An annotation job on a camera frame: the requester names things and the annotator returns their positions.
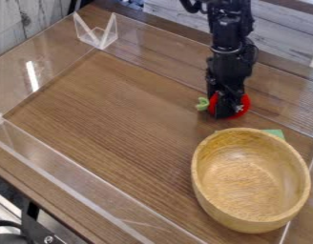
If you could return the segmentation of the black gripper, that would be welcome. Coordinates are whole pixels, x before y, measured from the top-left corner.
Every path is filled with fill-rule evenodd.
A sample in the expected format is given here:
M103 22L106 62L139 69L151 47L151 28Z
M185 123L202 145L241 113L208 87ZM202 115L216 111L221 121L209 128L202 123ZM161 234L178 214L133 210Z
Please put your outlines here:
M234 118L245 113L244 96L233 94L245 93L245 80L252 75L257 55L258 48L248 38L238 51L214 52L206 59L206 90L209 95L217 92L217 119Z

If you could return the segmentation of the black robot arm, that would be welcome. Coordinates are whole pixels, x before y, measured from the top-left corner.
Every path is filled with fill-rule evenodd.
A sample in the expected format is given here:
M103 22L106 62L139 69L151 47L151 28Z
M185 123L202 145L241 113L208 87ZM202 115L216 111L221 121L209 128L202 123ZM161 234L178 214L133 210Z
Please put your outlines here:
M250 0L179 0L189 13L208 15L213 36L206 59L208 111L217 119L242 116L250 106L245 81L252 76L258 49L253 32Z

